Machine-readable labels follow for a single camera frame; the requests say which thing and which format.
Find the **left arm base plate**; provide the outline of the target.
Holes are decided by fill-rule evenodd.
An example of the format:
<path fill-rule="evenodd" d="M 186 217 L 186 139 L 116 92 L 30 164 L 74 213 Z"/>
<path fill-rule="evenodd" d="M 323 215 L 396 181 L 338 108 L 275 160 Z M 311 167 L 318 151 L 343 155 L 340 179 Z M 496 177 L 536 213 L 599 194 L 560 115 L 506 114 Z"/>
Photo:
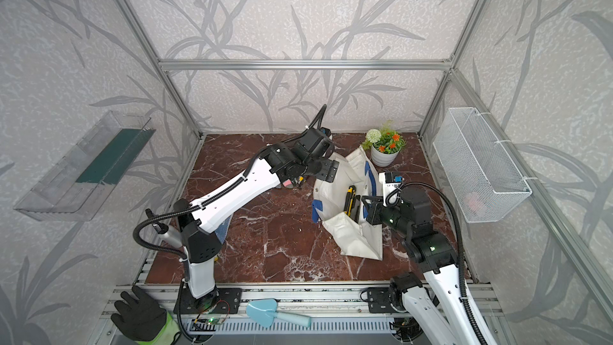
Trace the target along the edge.
<path fill-rule="evenodd" d="M 195 298 L 188 287 L 182 287 L 177 297 L 174 313 L 182 315 L 222 314 L 235 315 L 239 311 L 243 290 L 241 288 L 215 288 L 209 294 Z"/>

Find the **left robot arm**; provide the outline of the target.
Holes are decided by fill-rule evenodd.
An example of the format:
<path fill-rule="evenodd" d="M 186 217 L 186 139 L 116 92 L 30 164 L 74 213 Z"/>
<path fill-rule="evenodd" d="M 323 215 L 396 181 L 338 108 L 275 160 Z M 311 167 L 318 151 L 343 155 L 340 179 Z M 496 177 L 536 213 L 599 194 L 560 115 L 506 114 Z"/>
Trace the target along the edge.
<path fill-rule="evenodd" d="M 236 211 L 273 188 L 299 188 L 310 177 L 328 183 L 335 180 L 339 164 L 330 157 L 335 145 L 330 129 L 322 127 L 326 110 L 322 106 L 301 134 L 260 149 L 246 169 L 215 191 L 189 201 L 176 212 L 156 215 L 147 209 L 146 220 L 132 231 L 134 241 L 143 248 L 178 256 L 191 296 L 201 299 L 211 295 L 216 288 L 214 258 L 222 247 L 216 232 Z M 159 234 L 166 246 L 141 237 L 145 227 L 162 226 L 172 218 L 180 228 L 176 232 L 162 228 Z"/>

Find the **black yellow art knife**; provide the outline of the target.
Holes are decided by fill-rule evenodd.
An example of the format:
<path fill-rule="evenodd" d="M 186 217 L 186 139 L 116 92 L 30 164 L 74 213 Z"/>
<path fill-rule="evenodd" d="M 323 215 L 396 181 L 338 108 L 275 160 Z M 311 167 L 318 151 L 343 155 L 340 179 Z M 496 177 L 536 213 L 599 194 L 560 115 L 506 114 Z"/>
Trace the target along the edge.
<path fill-rule="evenodd" d="M 351 209 L 352 209 L 354 197 L 356 196 L 356 191 L 357 191 L 356 187 L 354 185 L 351 185 L 346 192 L 343 212 L 346 215 L 348 215 L 348 217 L 351 216 Z"/>

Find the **white Doraemon tote pouch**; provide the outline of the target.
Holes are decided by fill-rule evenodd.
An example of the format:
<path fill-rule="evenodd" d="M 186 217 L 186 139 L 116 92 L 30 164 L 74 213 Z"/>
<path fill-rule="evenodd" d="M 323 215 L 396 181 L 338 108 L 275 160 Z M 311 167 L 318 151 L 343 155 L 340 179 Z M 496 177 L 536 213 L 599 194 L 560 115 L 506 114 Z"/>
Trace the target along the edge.
<path fill-rule="evenodd" d="M 312 219 L 322 222 L 333 236 L 341 254 L 381 260 L 382 226 L 366 221 L 364 196 L 379 196 L 378 174 L 361 147 L 346 157 L 334 153 L 338 172 L 332 183 L 317 180 L 314 184 Z"/>

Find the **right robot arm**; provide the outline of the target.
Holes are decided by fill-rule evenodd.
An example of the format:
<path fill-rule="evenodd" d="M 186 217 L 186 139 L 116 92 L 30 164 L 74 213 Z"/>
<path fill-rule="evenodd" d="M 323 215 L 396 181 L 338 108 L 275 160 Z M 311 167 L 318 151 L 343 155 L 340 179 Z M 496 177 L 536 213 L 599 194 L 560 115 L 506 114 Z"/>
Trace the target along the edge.
<path fill-rule="evenodd" d="M 390 304 L 410 317 L 407 325 L 394 323 L 399 335 L 421 333 L 432 344 L 495 344 L 465 279 L 463 239 L 454 243 L 434 228 L 429 191 L 448 206 L 453 223 L 458 214 L 439 189 L 424 182 L 405 182 L 385 173 L 382 196 L 364 196 L 366 221 L 385 225 L 400 237 L 408 257 L 421 272 L 390 281 Z"/>

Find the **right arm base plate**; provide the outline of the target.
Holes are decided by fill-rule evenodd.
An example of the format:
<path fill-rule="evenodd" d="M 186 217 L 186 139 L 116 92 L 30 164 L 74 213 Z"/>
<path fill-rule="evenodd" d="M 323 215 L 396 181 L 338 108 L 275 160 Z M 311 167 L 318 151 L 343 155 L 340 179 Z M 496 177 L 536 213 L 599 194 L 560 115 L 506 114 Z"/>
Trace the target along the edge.
<path fill-rule="evenodd" d="M 393 314 L 397 310 L 391 303 L 390 291 L 386 287 L 368 287 L 362 289 L 359 294 L 360 300 L 368 306 L 371 314 Z"/>

